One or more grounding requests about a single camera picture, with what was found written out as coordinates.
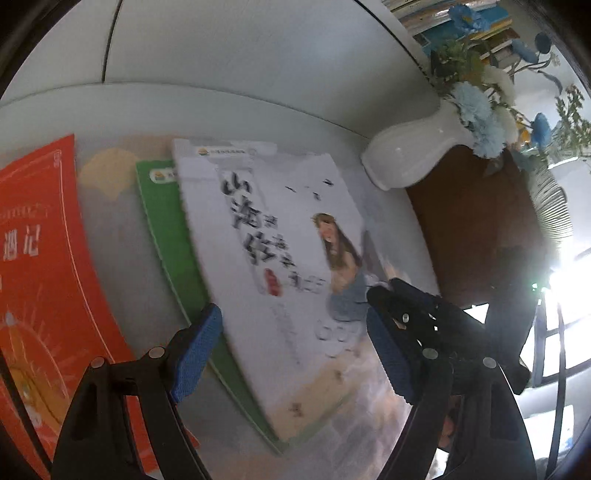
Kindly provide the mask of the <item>person right hand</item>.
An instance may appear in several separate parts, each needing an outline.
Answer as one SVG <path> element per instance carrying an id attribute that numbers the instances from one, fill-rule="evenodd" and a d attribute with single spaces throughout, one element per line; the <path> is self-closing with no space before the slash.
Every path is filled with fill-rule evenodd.
<path id="1" fill-rule="evenodd" d="M 463 406 L 463 397 L 453 395 L 448 402 L 448 411 L 446 413 L 442 431 L 438 440 L 438 448 L 449 452 L 458 428 L 461 408 Z"/>

